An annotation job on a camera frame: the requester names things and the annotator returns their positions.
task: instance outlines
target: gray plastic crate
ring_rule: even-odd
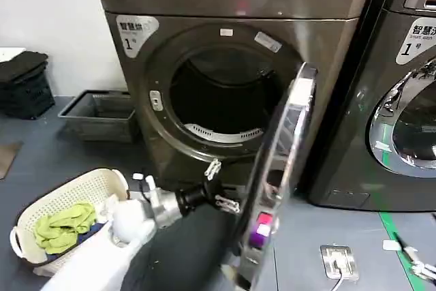
[[[128,92],[83,91],[58,116],[83,140],[133,142],[139,133]]]

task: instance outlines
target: stack of black baskets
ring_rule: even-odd
[[[45,76],[47,55],[24,51],[0,63],[0,111],[19,119],[37,119],[55,104]]]

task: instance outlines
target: dryer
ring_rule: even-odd
[[[309,147],[364,0],[102,0],[145,143],[167,188],[214,158],[245,184],[304,62],[320,72]]]
[[[381,2],[367,17],[375,26],[366,30],[371,38],[346,100],[333,97],[332,111],[345,106],[312,156],[312,168],[318,165],[309,199],[350,209],[434,211],[436,0]]]

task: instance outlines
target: green towel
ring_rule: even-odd
[[[94,222],[94,206],[88,202],[78,202],[53,216],[41,217],[34,230],[36,243],[47,254],[60,254],[75,245],[77,235],[88,232]]]

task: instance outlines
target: laundry basket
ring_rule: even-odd
[[[70,248],[62,256],[49,260],[46,252],[37,245],[33,235],[37,220],[70,208],[80,201],[87,201],[97,206],[113,194],[116,194],[119,200],[126,200],[127,190],[128,184],[124,176],[118,170],[107,168],[92,170],[63,184],[38,198],[17,218],[16,226],[10,232],[12,249],[19,258],[35,267],[33,270],[35,274],[53,276],[83,243]]]

